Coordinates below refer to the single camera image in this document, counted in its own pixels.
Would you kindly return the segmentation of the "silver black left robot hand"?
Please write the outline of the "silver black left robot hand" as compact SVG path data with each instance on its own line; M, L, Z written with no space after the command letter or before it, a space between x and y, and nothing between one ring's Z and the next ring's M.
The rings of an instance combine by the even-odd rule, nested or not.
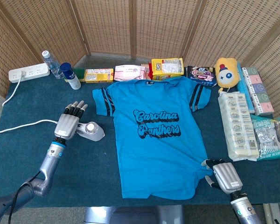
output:
M57 122L54 135L64 140L71 139L87 106L83 100L67 105Z

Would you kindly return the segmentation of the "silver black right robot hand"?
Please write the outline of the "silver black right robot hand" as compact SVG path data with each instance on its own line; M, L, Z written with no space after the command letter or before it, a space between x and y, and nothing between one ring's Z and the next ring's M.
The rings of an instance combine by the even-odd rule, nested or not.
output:
M220 160L204 160L201 166L212 170L217 182L212 181L211 177L206 175L204 178L206 182L212 187L222 190L227 195L238 192L242 189L243 184L238 173L230 162Z

